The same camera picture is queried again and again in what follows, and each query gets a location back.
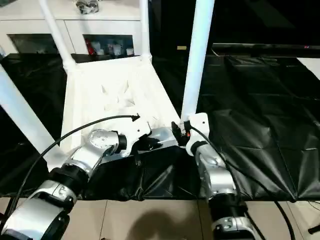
cabinet drawer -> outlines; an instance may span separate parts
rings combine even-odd
[[[109,36],[111,39],[113,36],[132,36],[134,53],[141,54],[140,21],[66,20],[65,25],[76,54],[88,54],[84,35],[101,35],[106,38]]]
[[[67,49],[71,54],[75,53],[65,22],[63,20],[57,20],[56,22]],[[29,53],[32,53],[37,46],[41,48],[48,44],[56,49],[53,38],[49,35],[51,32],[45,20],[2,20],[0,21],[0,29],[0,45],[5,54],[27,53],[21,50],[24,43],[27,44],[24,49],[32,48]]]

black cable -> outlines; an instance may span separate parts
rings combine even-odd
[[[308,202],[312,202],[312,203],[320,205],[320,202],[317,202],[317,201],[308,201]]]
[[[268,195],[269,197],[272,199],[272,201],[275,203],[275,205],[277,206],[277,208],[279,209],[279,211],[281,212],[285,223],[288,227],[289,233],[290,233],[290,238],[291,240],[296,240],[295,237],[295,232],[294,229],[290,223],[290,220],[287,216],[287,214],[285,213],[284,209],[281,207],[281,205],[277,202],[277,200],[275,200],[275,197],[273,196],[273,194],[257,179],[255,179],[254,177],[250,176],[249,174],[243,172],[240,168],[238,168],[237,166],[235,166],[234,164],[232,164],[231,162],[229,162],[228,160],[226,160],[216,149],[215,145],[210,141],[210,139],[204,135],[201,131],[199,131],[198,129],[196,129],[195,127],[191,126],[191,129],[193,129],[194,131],[196,131],[198,134],[200,134],[207,142],[208,144],[210,144],[211,147],[213,147],[213,149],[215,149],[215,151],[219,154],[219,156],[222,158],[222,160],[224,161],[224,163],[226,165],[231,166],[232,168],[234,168],[235,170],[237,170],[239,173],[241,173],[242,175],[244,175],[245,177],[247,177],[248,179],[252,180],[253,182],[255,182],[256,184],[258,184]]]
[[[310,204],[311,207],[313,207],[314,209],[317,209],[318,211],[320,211],[320,209],[317,208],[317,207],[315,207],[315,206],[313,206],[310,201],[308,201],[308,203]]]
[[[62,137],[60,137],[59,139],[57,139],[54,143],[52,143],[46,150],[44,150],[40,155],[39,157],[33,162],[32,166],[30,167],[29,171],[27,172],[27,174],[25,175],[24,179],[23,179],[23,182],[16,194],[16,196],[14,197],[13,199],[13,202],[11,204],[11,207],[10,207],[10,210],[8,211],[8,216],[5,216],[6,219],[8,219],[8,217],[14,212],[14,210],[16,209],[17,207],[17,204],[18,204],[18,201],[19,201],[19,198],[21,196],[21,193],[22,193],[22,190],[26,184],[26,181],[31,173],[31,171],[33,170],[33,168],[36,166],[36,164],[39,162],[39,160],[44,156],[46,155],[55,145],[59,144],[62,140],[64,140],[65,138],[69,137],[71,134],[74,134],[75,132],[79,131],[79,130],[82,130],[82,129],[85,129],[91,125],[94,125],[94,124],[97,124],[97,123],[100,123],[100,122],[104,122],[104,121],[107,121],[107,120],[111,120],[111,119],[122,119],[122,118],[131,118],[133,121],[134,120],[137,120],[139,118],[139,116],[135,116],[135,115],[119,115],[119,116],[109,116],[109,117],[104,117],[104,118],[101,118],[99,120],[96,120],[96,121],[92,121],[90,123],[87,123],[83,126],[80,126],[70,132],[68,132],[67,134],[63,135]]]
[[[257,224],[255,223],[255,221],[252,219],[252,217],[250,216],[249,212],[246,211],[245,213],[246,217],[250,220],[252,226],[254,227],[254,229],[256,230],[256,232],[259,234],[260,238],[262,240],[266,240],[265,236],[263,235],[263,233],[261,232],[261,230],[259,229],[259,227],[257,226]]]

silver robot arm segment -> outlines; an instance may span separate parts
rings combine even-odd
[[[215,240],[256,240],[254,228],[245,213],[248,208],[237,196],[233,176],[217,151],[194,129],[209,136],[206,113],[197,113],[184,123],[189,132],[185,146],[195,157],[201,179],[201,196],[205,196],[210,208],[212,234]]]
[[[95,129],[85,138],[60,168],[7,219],[1,240],[60,240],[68,223],[68,214],[105,156],[127,157],[135,142],[151,132],[147,121],[132,122],[128,132]]]

black plastic sheet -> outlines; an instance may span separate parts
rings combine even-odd
[[[155,70],[181,112],[186,59],[157,59]],[[320,199],[320,81],[296,58],[207,57],[197,112],[233,164],[279,201]],[[241,192],[270,200],[234,171]]]
[[[77,62],[107,57],[73,56]],[[186,58],[153,58],[178,113]],[[57,55],[9,55],[1,64],[56,139],[61,134],[66,75]],[[319,200],[320,82],[295,58],[207,57],[198,101],[210,139],[229,161],[261,181],[279,201]],[[1,111],[0,196],[14,195],[37,152]],[[173,146],[102,164],[81,194],[85,200],[196,199],[195,161]],[[44,160],[24,195],[48,174]],[[234,172],[246,200],[271,200],[255,183]]]

tiled floor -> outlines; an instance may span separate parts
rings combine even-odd
[[[0,198],[2,213],[8,201]],[[281,202],[281,205],[291,221],[296,240],[320,238],[320,233],[307,232],[320,223],[318,210],[308,202]],[[248,202],[248,207],[267,240],[290,239],[285,221],[273,202]],[[204,201],[78,201],[70,213],[63,239],[212,240],[211,218]]]

